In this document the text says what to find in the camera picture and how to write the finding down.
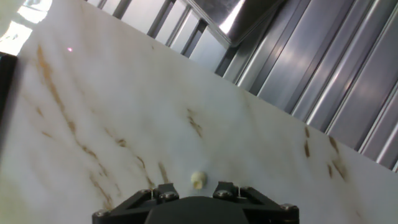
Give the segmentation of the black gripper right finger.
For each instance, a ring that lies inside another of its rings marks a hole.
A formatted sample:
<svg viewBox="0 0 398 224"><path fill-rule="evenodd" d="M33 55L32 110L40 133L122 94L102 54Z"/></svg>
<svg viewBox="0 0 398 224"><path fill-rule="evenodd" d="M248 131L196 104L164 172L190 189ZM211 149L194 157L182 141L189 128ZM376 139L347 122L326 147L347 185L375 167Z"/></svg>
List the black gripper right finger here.
<svg viewBox="0 0 398 224"><path fill-rule="evenodd" d="M278 204L253 187L218 182L213 198L236 205L249 223L299 224L299 208Z"/></svg>

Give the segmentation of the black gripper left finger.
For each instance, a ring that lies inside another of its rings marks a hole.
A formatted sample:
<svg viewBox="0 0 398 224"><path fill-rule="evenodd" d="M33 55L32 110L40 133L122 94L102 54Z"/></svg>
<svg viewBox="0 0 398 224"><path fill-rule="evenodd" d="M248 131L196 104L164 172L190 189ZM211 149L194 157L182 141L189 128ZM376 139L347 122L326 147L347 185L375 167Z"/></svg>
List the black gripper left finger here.
<svg viewBox="0 0 398 224"><path fill-rule="evenodd" d="M92 214L92 224L144 224L153 208L180 198L173 184L138 190L116 208Z"/></svg>

